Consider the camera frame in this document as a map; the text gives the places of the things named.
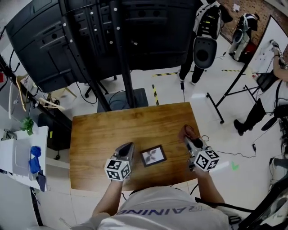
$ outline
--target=wrist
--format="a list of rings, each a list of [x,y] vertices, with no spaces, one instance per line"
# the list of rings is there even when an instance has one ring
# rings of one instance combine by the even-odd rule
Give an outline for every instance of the wrist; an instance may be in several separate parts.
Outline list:
[[[123,186],[123,181],[116,181],[116,180],[111,180],[111,185],[114,185],[114,186],[120,186],[122,187]]]

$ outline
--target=black chair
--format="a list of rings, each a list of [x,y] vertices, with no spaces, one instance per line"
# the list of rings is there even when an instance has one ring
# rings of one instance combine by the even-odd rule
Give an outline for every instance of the black chair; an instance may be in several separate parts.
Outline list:
[[[98,81],[98,84],[100,85],[100,87],[104,90],[105,94],[109,94],[107,89],[104,87],[104,85],[101,83],[101,81]],[[89,87],[89,89],[87,90],[87,92],[85,93],[85,97],[88,98],[89,97],[89,93],[91,91],[91,87]]]

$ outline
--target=whiteboard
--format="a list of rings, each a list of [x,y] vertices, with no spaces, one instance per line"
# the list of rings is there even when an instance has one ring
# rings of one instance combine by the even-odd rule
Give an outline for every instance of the whiteboard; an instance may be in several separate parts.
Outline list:
[[[271,40],[275,40],[279,44],[282,52],[288,45],[287,35],[272,16],[269,18],[262,40],[248,65],[252,73],[270,73],[273,70],[273,61],[271,60],[274,53],[270,44]]]

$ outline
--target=small framed picture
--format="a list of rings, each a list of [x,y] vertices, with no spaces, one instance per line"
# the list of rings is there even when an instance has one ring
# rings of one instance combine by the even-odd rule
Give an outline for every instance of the small framed picture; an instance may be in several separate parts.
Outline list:
[[[161,145],[140,152],[145,167],[167,160]]]

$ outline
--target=black monitor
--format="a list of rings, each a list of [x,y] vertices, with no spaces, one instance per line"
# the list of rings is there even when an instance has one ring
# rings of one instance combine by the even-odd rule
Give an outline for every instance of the black monitor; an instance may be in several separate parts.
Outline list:
[[[130,70],[176,67],[186,60],[200,0],[122,0],[123,39]],[[15,53],[44,92],[85,83],[69,49],[63,16],[76,31],[90,76],[122,73],[108,0],[33,0],[7,25]]]

